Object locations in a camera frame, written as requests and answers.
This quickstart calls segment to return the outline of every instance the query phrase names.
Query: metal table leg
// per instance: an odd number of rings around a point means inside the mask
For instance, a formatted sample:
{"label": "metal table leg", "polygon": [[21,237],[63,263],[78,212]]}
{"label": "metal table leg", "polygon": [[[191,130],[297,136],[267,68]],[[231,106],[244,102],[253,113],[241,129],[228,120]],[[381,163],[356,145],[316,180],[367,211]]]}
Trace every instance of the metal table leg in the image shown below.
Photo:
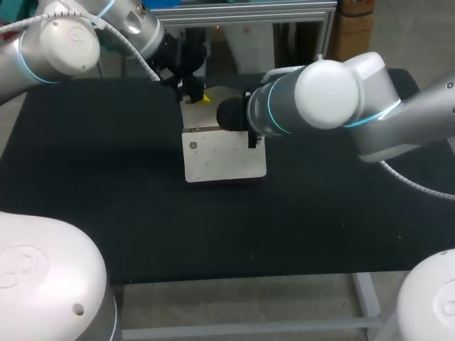
{"label": "metal table leg", "polygon": [[322,55],[323,57],[326,57],[328,42],[330,41],[330,35],[332,31],[334,14],[334,9],[326,11],[326,15],[324,16],[324,20],[322,21],[321,27],[319,29],[318,43],[316,45],[316,56]]}

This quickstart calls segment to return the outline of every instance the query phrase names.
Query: black table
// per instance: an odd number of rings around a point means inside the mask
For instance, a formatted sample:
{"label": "black table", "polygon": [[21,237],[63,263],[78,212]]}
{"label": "black table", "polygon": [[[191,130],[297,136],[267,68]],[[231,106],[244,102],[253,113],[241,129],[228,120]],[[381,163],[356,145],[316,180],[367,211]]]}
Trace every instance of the black table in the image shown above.
{"label": "black table", "polygon": [[[391,75],[402,98],[418,91]],[[186,183],[171,90],[73,80],[28,94],[0,161],[0,210],[79,227],[113,284],[403,270],[455,247],[455,202],[363,163],[343,129],[267,139],[267,165],[263,179]],[[447,142],[391,165],[455,193]]]}

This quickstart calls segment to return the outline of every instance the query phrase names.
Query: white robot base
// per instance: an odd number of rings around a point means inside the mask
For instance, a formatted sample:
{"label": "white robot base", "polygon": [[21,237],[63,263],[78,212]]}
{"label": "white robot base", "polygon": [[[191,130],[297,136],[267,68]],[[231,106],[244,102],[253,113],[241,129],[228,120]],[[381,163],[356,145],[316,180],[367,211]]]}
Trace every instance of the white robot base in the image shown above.
{"label": "white robot base", "polygon": [[0,213],[0,340],[120,341],[92,240],[57,220]]}
{"label": "white robot base", "polygon": [[411,271],[398,296],[397,317],[405,341],[455,340],[455,249]]}

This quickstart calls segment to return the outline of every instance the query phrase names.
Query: robotic arm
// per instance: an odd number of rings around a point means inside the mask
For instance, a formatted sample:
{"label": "robotic arm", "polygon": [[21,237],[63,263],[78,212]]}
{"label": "robotic arm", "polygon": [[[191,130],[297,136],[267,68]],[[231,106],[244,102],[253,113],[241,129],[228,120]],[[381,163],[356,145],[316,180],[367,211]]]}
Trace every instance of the robotic arm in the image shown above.
{"label": "robotic arm", "polygon": [[94,67],[100,57],[94,24],[106,41],[138,58],[152,80],[161,81],[155,71],[168,68],[173,77],[165,84],[174,87],[178,99],[182,92],[192,102],[203,98],[204,84],[193,76],[205,60],[203,40],[166,34],[137,0],[41,0],[36,15],[50,18],[26,20],[22,34],[0,45],[0,105],[32,87]]}
{"label": "robotic arm", "polygon": [[[246,105],[234,99],[220,105],[221,127],[251,129],[264,136],[344,127],[367,162],[387,160],[455,134],[454,73],[407,101],[398,97],[377,53],[344,63],[320,60],[279,76],[270,81],[273,72],[266,75],[266,84]],[[232,119],[233,107],[246,119]]]}

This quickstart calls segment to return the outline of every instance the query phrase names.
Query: cardboard box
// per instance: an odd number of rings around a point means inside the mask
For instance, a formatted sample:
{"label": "cardboard box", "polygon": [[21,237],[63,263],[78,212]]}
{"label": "cardboard box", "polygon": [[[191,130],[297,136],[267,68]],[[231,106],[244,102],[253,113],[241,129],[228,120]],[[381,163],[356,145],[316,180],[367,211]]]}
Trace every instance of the cardboard box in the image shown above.
{"label": "cardboard box", "polygon": [[344,62],[367,52],[374,22],[372,14],[353,18],[337,13],[333,23],[328,59]]}
{"label": "cardboard box", "polygon": [[338,11],[344,16],[367,16],[373,12],[375,0],[339,0]]}

